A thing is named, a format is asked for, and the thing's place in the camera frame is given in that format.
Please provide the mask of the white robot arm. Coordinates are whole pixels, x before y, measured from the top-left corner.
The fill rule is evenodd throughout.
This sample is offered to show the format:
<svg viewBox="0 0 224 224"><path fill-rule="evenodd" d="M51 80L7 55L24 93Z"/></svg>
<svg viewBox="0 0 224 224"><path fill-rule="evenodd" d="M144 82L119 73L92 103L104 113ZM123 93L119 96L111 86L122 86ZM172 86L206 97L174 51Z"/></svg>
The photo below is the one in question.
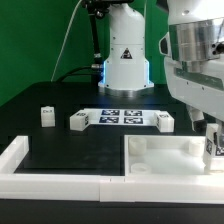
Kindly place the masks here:
<svg viewBox="0 0 224 224"><path fill-rule="evenodd" d="M224 0L157 0L168 14L168 32L160 40L172 97L188 106L191 119L216 119L224 135ZM100 86L110 93L150 87L145 59L145 19L126 4L109 8L110 54Z"/></svg>

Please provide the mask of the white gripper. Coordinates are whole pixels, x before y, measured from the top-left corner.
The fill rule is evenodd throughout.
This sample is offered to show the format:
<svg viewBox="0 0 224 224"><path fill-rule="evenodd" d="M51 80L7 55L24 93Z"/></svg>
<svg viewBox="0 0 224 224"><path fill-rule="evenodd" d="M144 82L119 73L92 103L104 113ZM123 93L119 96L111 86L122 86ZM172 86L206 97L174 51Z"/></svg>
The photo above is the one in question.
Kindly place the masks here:
<svg viewBox="0 0 224 224"><path fill-rule="evenodd" d="M181 63L171 58L169 34L159 42L164 55L164 70L171 96L185 103L192 130L206 131L204 113L224 121L224 55L202 64L202 73L181 73Z"/></svg>

